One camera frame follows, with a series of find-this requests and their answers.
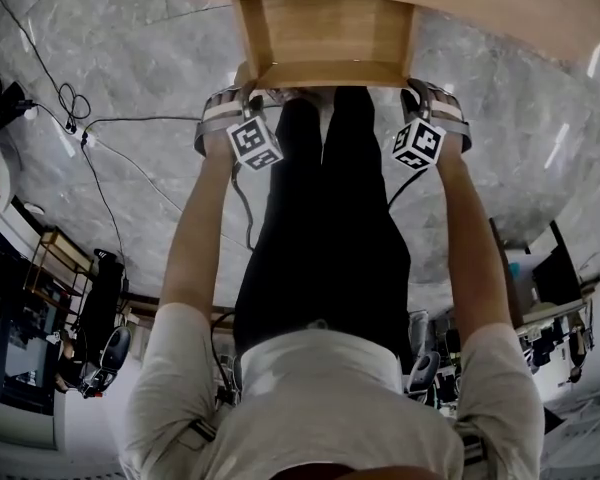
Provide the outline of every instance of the white t-shirt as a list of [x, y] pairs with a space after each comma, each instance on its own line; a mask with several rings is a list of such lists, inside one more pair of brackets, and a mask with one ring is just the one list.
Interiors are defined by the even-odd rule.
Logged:
[[[387, 349], [334, 331], [279, 336], [243, 357], [243, 400], [214, 410], [209, 324], [170, 304], [156, 315], [128, 406], [122, 465], [129, 478], [267, 480], [285, 469], [331, 462], [353, 469], [419, 466], [466, 475], [462, 437], [477, 435], [489, 476], [537, 478], [542, 405], [509, 326], [480, 329], [462, 351], [458, 421], [402, 394]], [[218, 428], [213, 442], [189, 427]]]

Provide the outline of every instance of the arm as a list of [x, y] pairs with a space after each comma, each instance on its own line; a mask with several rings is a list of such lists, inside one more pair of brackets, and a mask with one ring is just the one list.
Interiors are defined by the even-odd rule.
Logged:
[[502, 261], [480, 198], [448, 134], [438, 159], [447, 199], [449, 272], [462, 341], [456, 429], [485, 438], [510, 478], [537, 478], [544, 430], [538, 391], [509, 317]]
[[214, 414], [209, 321], [233, 166], [222, 133], [205, 143], [207, 157], [169, 252], [163, 307], [127, 405], [121, 462], [128, 478], [193, 477], [206, 445], [188, 426]]
[[462, 343], [489, 324], [511, 325], [498, 248], [461, 153], [462, 139], [448, 134], [438, 161], [447, 200], [449, 273]]
[[69, 333], [62, 329], [60, 331], [60, 338], [62, 339], [62, 355], [67, 359], [73, 359], [74, 348]]
[[210, 321], [220, 254], [222, 208], [233, 157], [228, 139], [205, 143], [208, 144], [207, 158], [171, 244], [160, 305], [182, 302], [198, 309]]

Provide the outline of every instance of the black chair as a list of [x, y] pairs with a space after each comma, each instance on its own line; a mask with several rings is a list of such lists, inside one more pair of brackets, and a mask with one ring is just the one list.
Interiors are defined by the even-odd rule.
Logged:
[[84, 398], [100, 397], [111, 385], [122, 368], [131, 345], [128, 327], [117, 327], [107, 341], [97, 366], [89, 364], [87, 373], [78, 387]]

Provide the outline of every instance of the black pants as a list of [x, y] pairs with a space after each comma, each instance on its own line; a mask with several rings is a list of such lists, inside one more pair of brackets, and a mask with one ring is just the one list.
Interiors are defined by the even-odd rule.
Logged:
[[364, 87], [336, 90], [322, 151], [318, 110], [288, 102], [276, 135], [264, 226], [236, 303], [239, 355], [324, 320], [412, 364], [407, 287], [411, 259], [389, 216], [374, 107]]
[[100, 351], [106, 346], [115, 328], [118, 297], [122, 282], [123, 266], [112, 259], [98, 263], [98, 275], [80, 314], [80, 335], [76, 337], [76, 348], [81, 348], [86, 339], [87, 359], [94, 364], [100, 362]]

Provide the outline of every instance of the fiducial marker cube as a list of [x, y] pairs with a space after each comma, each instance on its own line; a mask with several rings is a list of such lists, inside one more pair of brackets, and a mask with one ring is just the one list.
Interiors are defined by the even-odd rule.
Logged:
[[438, 161], [445, 134], [417, 117], [398, 132], [391, 156], [414, 171], [428, 169]]
[[227, 128], [238, 162], [259, 171], [282, 160], [282, 152], [260, 116]]

